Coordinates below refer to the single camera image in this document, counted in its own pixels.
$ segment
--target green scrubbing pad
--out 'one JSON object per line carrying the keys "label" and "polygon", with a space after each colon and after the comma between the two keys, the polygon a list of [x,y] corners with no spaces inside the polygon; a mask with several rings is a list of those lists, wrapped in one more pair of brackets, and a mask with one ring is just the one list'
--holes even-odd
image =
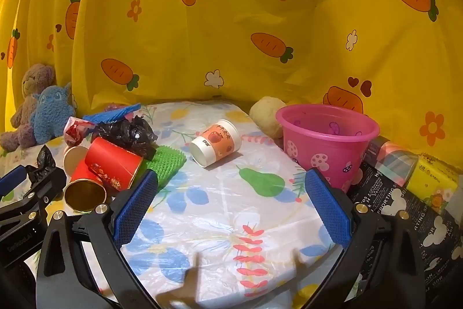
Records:
{"label": "green scrubbing pad", "polygon": [[136,178],[141,177],[147,169],[154,170],[157,174],[158,190],[161,190],[186,160],[187,158],[182,151],[168,146],[159,146],[156,148],[156,154],[151,161],[143,160]]}

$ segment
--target screw head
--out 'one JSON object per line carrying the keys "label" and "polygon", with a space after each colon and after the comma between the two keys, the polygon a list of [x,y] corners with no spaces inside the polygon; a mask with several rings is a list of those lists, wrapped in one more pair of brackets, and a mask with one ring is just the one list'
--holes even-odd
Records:
{"label": "screw head", "polygon": [[399,216],[401,219],[404,219],[404,220],[408,220],[410,218],[410,215],[408,214],[408,212],[404,210],[399,211]]}
{"label": "screw head", "polygon": [[95,212],[102,214],[105,213],[108,210],[108,206],[106,204],[99,204],[96,206]]}
{"label": "screw head", "polygon": [[356,204],[355,209],[359,213],[367,213],[368,212],[368,207],[366,205],[364,205],[363,203]]}
{"label": "screw head", "polygon": [[53,214],[53,219],[55,220],[59,220],[63,217],[63,212],[62,211],[56,211],[54,214]]}

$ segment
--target red paper cup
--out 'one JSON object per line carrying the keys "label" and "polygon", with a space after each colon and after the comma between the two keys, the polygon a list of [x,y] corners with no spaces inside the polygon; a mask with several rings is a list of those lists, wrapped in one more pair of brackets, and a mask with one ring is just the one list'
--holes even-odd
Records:
{"label": "red paper cup", "polygon": [[71,182],[64,189],[64,200],[74,211],[88,213],[106,201],[101,179],[91,172],[82,159],[74,170]]}
{"label": "red paper cup", "polygon": [[107,185],[118,191],[128,189],[143,157],[113,145],[101,136],[90,145],[85,155],[85,164]]}

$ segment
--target stuffed teddy bear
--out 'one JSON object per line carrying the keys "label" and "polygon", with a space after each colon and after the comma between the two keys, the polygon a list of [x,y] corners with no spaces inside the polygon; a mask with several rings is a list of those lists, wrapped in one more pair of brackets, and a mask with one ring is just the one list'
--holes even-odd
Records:
{"label": "stuffed teddy bear", "polygon": [[71,83],[68,83],[64,88],[52,85],[40,95],[34,94],[38,103],[31,115],[31,125],[34,127],[37,144],[43,145],[62,136],[69,117],[76,115],[74,107],[69,105],[70,92]]}
{"label": "stuffed teddy bear", "polygon": [[11,126],[15,131],[7,131],[0,135],[0,146],[6,152],[13,152],[19,146],[29,148],[36,145],[34,128],[30,123],[31,114],[35,111],[37,100],[33,94],[40,94],[55,81],[55,70],[52,66],[40,63],[33,65],[24,74],[21,92],[24,102],[11,117]]}
{"label": "stuffed teddy bear", "polygon": [[279,98],[265,96],[252,106],[249,116],[265,135],[279,139],[283,137],[283,127],[275,115],[283,106],[286,104]]}

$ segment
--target blue gripper pad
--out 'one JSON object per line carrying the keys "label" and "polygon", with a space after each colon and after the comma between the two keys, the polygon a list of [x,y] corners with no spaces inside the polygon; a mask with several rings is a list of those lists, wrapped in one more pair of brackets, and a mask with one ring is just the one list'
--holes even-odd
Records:
{"label": "blue gripper pad", "polygon": [[315,169],[306,173],[306,191],[335,244],[347,249],[351,240],[351,221]]}
{"label": "blue gripper pad", "polygon": [[11,170],[5,177],[0,178],[0,197],[8,195],[15,187],[27,178],[26,168],[18,165]]}
{"label": "blue gripper pad", "polygon": [[157,193],[156,172],[147,169],[141,179],[119,216],[114,219],[114,244],[118,249],[132,240]]}

